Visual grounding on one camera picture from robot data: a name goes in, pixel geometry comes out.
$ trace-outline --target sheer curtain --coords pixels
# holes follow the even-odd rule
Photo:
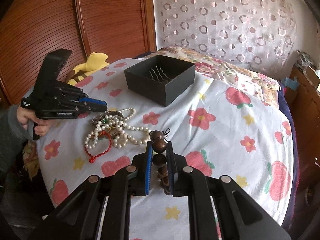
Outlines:
[[[155,0],[158,44],[188,46],[273,76],[296,37],[286,0]]]

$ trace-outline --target yellow star print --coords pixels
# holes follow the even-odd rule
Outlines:
[[[76,158],[74,162],[75,162],[75,165],[73,165],[73,170],[74,171],[78,169],[81,170],[84,164],[84,160],[81,157],[79,157],[79,158]]]
[[[207,98],[204,94],[201,94],[200,92],[198,92],[198,95],[201,100],[205,100]]]
[[[241,187],[244,188],[248,186],[249,184],[247,183],[247,178],[246,177],[241,177],[240,175],[236,176],[236,183]]]
[[[172,208],[166,207],[165,208],[167,214],[165,215],[165,219],[170,219],[170,218],[174,218],[174,219],[178,219],[178,214],[180,214],[180,211],[178,210],[177,206],[173,206]]]
[[[249,114],[244,116],[243,119],[245,119],[247,125],[254,123],[254,118]]]

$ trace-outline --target human hand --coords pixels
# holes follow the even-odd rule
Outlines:
[[[47,134],[49,128],[54,123],[54,120],[41,120],[36,117],[36,113],[33,110],[22,108],[21,106],[17,109],[17,119],[24,129],[28,128],[28,120],[31,119],[38,125],[35,127],[35,133],[39,136]]]

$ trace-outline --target yellow plush toy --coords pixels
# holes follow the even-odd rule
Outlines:
[[[68,73],[66,82],[74,86],[85,77],[108,66],[109,63],[105,62],[107,58],[108,55],[104,53],[91,53],[86,63],[77,65],[72,71]]]

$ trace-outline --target black open box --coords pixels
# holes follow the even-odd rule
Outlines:
[[[195,72],[194,63],[162,55],[145,59],[124,70],[130,90],[162,106],[171,104],[193,84]]]

